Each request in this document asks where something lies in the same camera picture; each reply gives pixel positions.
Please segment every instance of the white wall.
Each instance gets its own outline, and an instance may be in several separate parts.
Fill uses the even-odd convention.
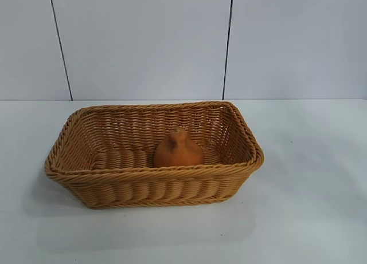
[[[74,99],[221,99],[230,0],[54,5]]]
[[[70,100],[50,0],[0,0],[0,100]]]
[[[233,0],[225,98],[367,98],[366,0]]]

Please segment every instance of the wicker basket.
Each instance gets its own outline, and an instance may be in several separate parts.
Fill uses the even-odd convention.
[[[205,164],[153,168],[157,144],[177,126],[202,147]],[[181,206],[227,200],[263,160],[231,103],[101,106],[69,117],[45,171],[89,208]]]

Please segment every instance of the basket bottom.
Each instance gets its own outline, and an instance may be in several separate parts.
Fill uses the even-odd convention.
[[[205,164],[222,164],[220,155],[214,147],[202,147]],[[95,156],[92,170],[112,170],[117,168],[151,168],[154,151],[141,149],[107,149],[99,151]]]
[[[122,202],[113,202],[111,204],[99,204],[95,206],[88,206],[88,208],[91,208],[93,210],[103,210],[107,208],[123,208],[123,207],[169,207],[169,206],[196,206],[196,205],[202,205],[202,204],[213,204],[213,203],[220,203],[223,201],[228,200],[231,198],[231,196],[226,196],[223,198],[207,198],[205,200],[200,201],[191,201],[191,200],[185,200],[185,201],[176,201],[176,202],[139,202],[139,203],[122,203]]]

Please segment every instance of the orange object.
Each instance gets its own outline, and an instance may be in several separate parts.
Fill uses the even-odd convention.
[[[153,163],[157,168],[201,165],[204,164],[204,153],[187,131],[177,128],[157,146]]]

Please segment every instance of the rectangular basket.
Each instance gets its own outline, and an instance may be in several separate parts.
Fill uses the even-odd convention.
[[[156,146],[175,127],[202,147],[204,165],[153,168]],[[89,208],[181,206],[229,199],[263,160],[231,103],[112,105],[70,115],[45,171]]]

